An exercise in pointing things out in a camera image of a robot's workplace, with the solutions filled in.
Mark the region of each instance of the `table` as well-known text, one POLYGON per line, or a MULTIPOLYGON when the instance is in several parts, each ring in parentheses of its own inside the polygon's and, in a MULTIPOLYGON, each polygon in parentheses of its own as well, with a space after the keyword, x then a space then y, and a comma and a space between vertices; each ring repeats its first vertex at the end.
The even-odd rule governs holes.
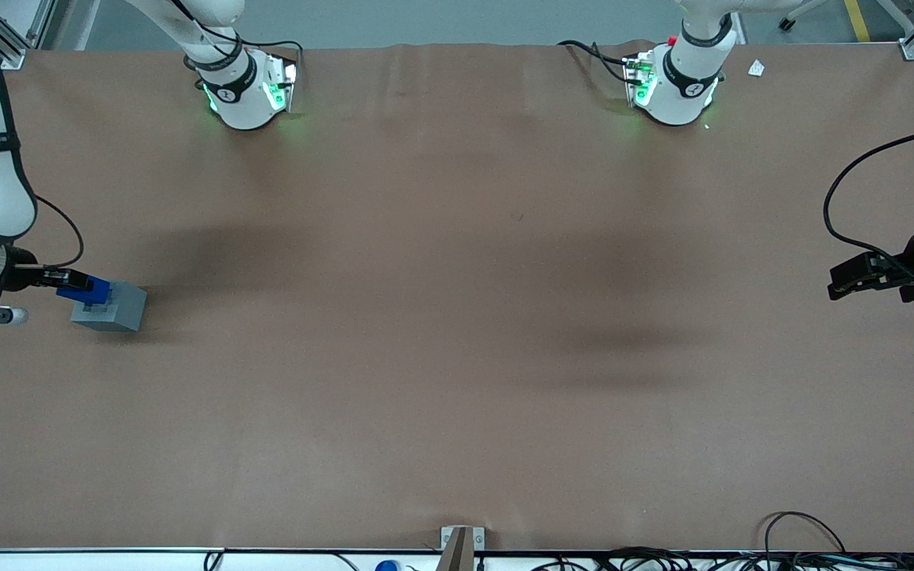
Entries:
MULTIPOLYGON (((820 219, 914 132, 914 62, 737 47, 671 128, 585 58, 307 52, 294 113, 233 132, 178 53, 30 54, 29 180, 149 301, 127 336, 5 300, 0 546, 739 549, 798 509, 914 550, 914 306, 828 301, 856 250, 820 219)), ((834 220, 899 251, 914 145, 834 220)), ((74 248, 48 210, 21 245, 74 248)))

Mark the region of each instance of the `gray box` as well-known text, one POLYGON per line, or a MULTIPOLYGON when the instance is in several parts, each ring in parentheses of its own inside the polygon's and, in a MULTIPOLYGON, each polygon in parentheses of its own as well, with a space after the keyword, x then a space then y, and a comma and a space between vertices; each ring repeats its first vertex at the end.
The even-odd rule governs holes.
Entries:
POLYGON ((69 320, 95 331, 138 331, 146 305, 146 292, 129 282, 111 282, 111 285, 106 303, 76 303, 69 320))

